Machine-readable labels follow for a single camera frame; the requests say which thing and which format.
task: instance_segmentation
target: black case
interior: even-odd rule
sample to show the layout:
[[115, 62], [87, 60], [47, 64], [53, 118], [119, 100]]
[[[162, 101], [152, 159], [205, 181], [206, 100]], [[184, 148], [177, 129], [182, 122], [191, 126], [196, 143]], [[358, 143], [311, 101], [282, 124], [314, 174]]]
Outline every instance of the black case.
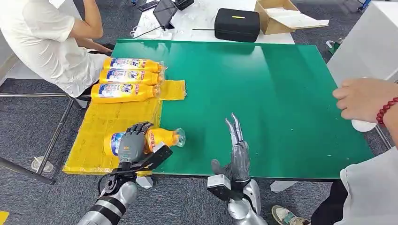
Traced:
[[188, 6], [192, 5], [195, 0], [176, 0], [176, 6], [178, 10], [184, 10]]
[[214, 22], [214, 35], [218, 39], [255, 42], [260, 33], [258, 12], [220, 8]]

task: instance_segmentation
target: robotic hand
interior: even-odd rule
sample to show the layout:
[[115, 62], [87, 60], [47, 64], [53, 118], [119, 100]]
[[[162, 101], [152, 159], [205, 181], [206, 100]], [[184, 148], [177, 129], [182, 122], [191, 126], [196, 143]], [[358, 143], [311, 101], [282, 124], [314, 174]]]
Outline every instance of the robotic hand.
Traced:
[[[152, 125], [143, 122], [127, 129], [120, 140], [119, 167], [100, 178], [99, 198], [78, 225], [116, 225], [137, 198], [136, 172], [153, 170], [172, 154], [164, 143], [155, 146], [153, 153], [144, 154], [145, 134]], [[101, 180], [107, 176], [110, 177], [101, 191]]]
[[243, 140], [239, 120], [231, 114], [234, 124], [227, 119], [232, 140], [231, 162], [224, 167], [218, 160], [211, 162], [215, 176], [207, 178], [207, 189], [224, 201], [229, 201], [228, 212], [238, 225], [267, 225], [260, 216], [260, 189], [249, 177], [249, 149]]

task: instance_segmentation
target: cardboard box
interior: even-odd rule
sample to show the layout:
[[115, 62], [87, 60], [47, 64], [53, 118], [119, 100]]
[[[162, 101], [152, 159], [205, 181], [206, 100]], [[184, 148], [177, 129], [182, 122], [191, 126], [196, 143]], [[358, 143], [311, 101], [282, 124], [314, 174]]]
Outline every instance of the cardboard box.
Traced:
[[256, 2], [254, 10], [260, 14], [260, 27], [264, 34], [290, 33], [295, 31], [269, 17], [264, 10], [266, 8], [279, 7], [298, 11], [290, 0], [259, 0]]
[[260, 14], [264, 34], [290, 33], [296, 29], [324, 27], [329, 23], [329, 20], [315, 20], [300, 13], [290, 0], [258, 0], [254, 10]]

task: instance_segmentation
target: sneaker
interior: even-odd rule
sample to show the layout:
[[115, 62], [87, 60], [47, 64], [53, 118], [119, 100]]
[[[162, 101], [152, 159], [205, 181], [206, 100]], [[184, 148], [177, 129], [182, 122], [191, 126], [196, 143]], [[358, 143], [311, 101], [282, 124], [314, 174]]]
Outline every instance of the sneaker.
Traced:
[[311, 222], [307, 219], [303, 219], [294, 215], [290, 210], [275, 205], [272, 207], [272, 216], [280, 225], [310, 225]]

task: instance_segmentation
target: yellow bottle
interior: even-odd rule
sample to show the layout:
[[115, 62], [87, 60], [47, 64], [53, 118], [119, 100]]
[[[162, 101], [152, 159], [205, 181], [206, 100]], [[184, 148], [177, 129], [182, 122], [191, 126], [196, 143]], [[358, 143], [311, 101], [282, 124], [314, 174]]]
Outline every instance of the yellow bottle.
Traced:
[[100, 83], [142, 83], [152, 86], [163, 81], [164, 72], [153, 73], [146, 70], [103, 69], [99, 75]]
[[148, 130], [145, 137], [149, 152], [153, 152], [153, 148], [160, 142], [164, 142], [169, 147], [183, 147], [185, 145], [185, 132], [181, 128], [177, 130], [154, 128]]
[[134, 69], [148, 70], [159, 73], [164, 71], [164, 62], [155, 62], [146, 59], [108, 58], [104, 61], [105, 69]]
[[94, 103], [115, 103], [145, 101], [148, 98], [158, 98], [160, 85], [147, 86], [132, 83], [98, 83], [92, 87], [91, 99]]
[[[117, 156], [119, 144], [124, 133], [115, 133], [107, 135], [104, 139], [104, 152], [109, 156]], [[146, 145], [144, 152], [153, 152], [154, 146], [164, 142], [167, 146], [183, 147], [185, 145], [185, 132], [181, 128], [177, 130], [165, 130], [162, 128], [153, 128], [148, 130], [145, 135]]]

